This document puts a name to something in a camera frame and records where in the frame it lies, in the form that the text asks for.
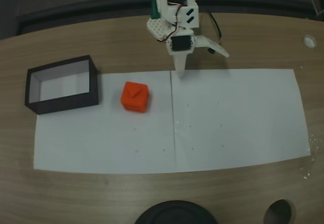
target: black cable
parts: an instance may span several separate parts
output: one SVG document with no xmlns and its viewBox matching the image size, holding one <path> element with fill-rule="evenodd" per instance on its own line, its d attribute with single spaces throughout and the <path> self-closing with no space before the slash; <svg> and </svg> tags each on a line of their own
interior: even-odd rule
<svg viewBox="0 0 324 224">
<path fill-rule="evenodd" d="M 214 21 L 214 24 L 215 24 L 216 27 L 217 27 L 217 30 L 218 30 L 218 36 L 219 36 L 219 44 L 221 45 L 221 43 L 222 43 L 222 38 L 223 38 L 223 36 L 222 36 L 222 32 L 221 32 L 221 29 L 219 28 L 218 23 L 216 22 L 216 19 L 214 18 L 213 14 L 210 13 L 210 12 L 208 12 L 208 13 L 209 13 L 209 15 L 211 16 L 212 20 Z"/>
</svg>

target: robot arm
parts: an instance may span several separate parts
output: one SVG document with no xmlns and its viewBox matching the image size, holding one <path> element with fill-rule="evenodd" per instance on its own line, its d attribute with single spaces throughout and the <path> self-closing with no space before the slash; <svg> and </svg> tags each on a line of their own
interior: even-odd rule
<svg viewBox="0 0 324 224">
<path fill-rule="evenodd" d="M 150 18 L 147 28 L 160 42 L 165 42 L 174 58 L 175 69 L 181 76 L 185 70 L 188 54 L 195 47 L 207 47 L 229 57 L 226 50 L 205 36 L 195 36 L 192 28 L 199 27 L 199 9 L 196 0 L 156 0 L 160 18 Z"/>
</svg>

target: orange cube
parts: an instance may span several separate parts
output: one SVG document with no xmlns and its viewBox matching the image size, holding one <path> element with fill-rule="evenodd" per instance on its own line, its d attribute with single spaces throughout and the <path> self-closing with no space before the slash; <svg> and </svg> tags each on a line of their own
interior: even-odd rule
<svg viewBox="0 0 324 224">
<path fill-rule="evenodd" d="M 146 112 L 149 92 L 145 84 L 127 81 L 120 102 L 126 110 Z"/>
</svg>

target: black round object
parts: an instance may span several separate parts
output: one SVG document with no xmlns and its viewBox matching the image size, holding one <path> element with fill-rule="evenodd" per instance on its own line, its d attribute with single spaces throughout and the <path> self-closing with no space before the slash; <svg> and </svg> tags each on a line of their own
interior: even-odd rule
<svg viewBox="0 0 324 224">
<path fill-rule="evenodd" d="M 217 224 L 204 208 L 187 201 L 168 201 L 145 211 L 135 224 Z"/>
</svg>

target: circular hole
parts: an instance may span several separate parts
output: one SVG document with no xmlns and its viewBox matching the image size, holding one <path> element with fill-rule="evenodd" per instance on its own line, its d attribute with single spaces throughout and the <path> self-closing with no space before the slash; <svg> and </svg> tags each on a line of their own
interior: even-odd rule
<svg viewBox="0 0 324 224">
<path fill-rule="evenodd" d="M 267 209 L 264 224 L 292 224 L 292 207 L 286 200 L 278 200 Z"/>
<path fill-rule="evenodd" d="M 311 35 L 306 35 L 304 38 L 303 38 L 303 42 L 304 44 L 310 48 L 310 49 L 313 49 L 316 47 L 316 40 L 313 36 Z"/>
</svg>

